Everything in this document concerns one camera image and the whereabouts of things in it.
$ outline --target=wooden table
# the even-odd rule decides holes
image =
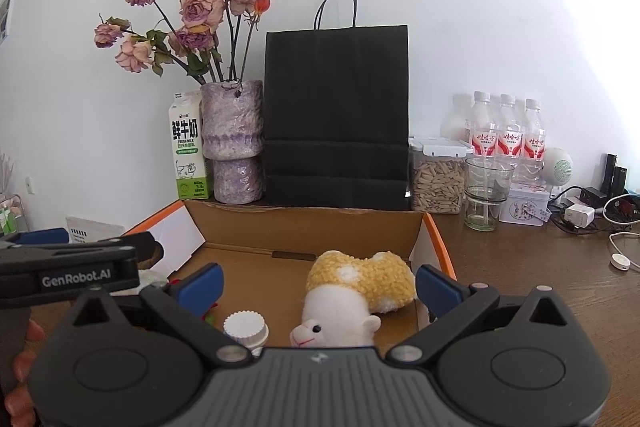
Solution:
[[[528,227],[500,223],[476,232],[460,216],[434,216],[458,280],[526,295],[552,286],[569,305],[603,356],[612,386],[598,427],[640,425],[640,273],[609,264],[609,235],[575,236],[552,223]],[[640,259],[640,241],[618,238],[629,257]]]

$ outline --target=glass cup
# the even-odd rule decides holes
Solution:
[[[465,225],[480,232],[498,226],[500,208],[509,196],[513,165],[496,157],[465,160]]]

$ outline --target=yellow knitted plush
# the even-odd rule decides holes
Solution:
[[[356,259],[337,250],[326,251],[311,267],[306,291],[324,284],[356,290],[367,299],[370,313],[397,310],[416,298],[414,274],[392,252],[378,252],[371,259]]]

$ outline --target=cow illustration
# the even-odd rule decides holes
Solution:
[[[185,180],[187,178],[193,178],[193,175],[196,173],[196,164],[178,165],[178,160],[176,160],[175,171],[178,173],[178,179]]]

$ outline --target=wall switch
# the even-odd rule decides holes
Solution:
[[[33,183],[33,178],[31,176],[27,176],[24,179],[24,182],[27,184],[27,192],[30,194],[36,193],[36,186]]]

